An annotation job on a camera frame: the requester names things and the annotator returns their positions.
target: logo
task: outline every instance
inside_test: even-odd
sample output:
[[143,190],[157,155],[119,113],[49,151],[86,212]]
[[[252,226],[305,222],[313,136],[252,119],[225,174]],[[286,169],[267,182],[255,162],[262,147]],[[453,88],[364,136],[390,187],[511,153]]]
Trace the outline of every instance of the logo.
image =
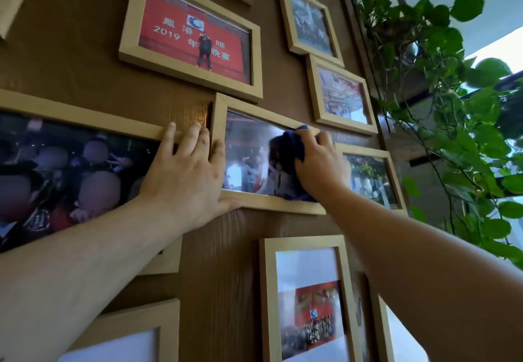
[[203,31],[203,27],[205,25],[203,20],[199,20],[192,15],[187,15],[187,24],[200,31]]

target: red backdrop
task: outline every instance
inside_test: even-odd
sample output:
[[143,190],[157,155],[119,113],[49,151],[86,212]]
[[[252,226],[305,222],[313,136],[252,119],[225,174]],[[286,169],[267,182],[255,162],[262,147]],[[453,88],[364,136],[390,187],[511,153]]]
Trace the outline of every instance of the red backdrop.
[[[212,71],[250,84],[244,74],[242,48],[238,35],[211,23],[205,12],[190,5],[181,8],[165,0],[146,0],[140,31],[140,46],[193,65],[199,56],[199,38],[203,31],[188,24],[188,16],[203,23],[203,31],[212,41]],[[207,69],[206,57],[200,67]]]

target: man in black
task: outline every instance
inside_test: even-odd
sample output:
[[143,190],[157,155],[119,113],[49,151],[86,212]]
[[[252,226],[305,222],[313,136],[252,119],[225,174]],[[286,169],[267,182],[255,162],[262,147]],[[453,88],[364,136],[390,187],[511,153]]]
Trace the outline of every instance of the man in black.
[[200,56],[198,57],[198,61],[196,62],[196,66],[200,67],[201,60],[203,59],[204,55],[207,55],[207,68],[210,72],[211,70],[211,49],[212,49],[212,41],[207,35],[207,33],[203,32],[202,35],[200,35],[200,45],[198,48],[200,49]]

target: brown wooden wall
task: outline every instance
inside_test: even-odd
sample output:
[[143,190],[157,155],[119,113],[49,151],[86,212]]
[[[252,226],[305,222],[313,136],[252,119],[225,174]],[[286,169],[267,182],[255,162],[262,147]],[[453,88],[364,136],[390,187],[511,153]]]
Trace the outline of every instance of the brown wooden wall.
[[[304,57],[287,50],[278,0],[213,0],[260,25],[264,100],[260,107],[313,124]],[[342,0],[330,9],[346,68],[363,75]],[[179,129],[207,123],[214,91],[118,60],[127,0],[25,0],[0,43],[0,88]],[[379,148],[328,129],[337,142]],[[181,300],[180,361],[261,361],[257,240],[339,234],[329,217],[242,209],[184,235],[180,272],[138,277],[107,311],[172,297]],[[376,360],[368,287],[354,253],[349,263],[365,360]]]

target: forearm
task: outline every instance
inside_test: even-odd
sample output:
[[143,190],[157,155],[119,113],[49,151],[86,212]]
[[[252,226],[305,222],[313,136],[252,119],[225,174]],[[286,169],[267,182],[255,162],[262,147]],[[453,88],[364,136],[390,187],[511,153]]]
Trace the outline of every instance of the forearm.
[[320,202],[431,360],[521,360],[517,268],[349,190]]
[[182,228],[170,225],[138,197],[98,219],[1,254],[0,359],[55,362],[181,235]]

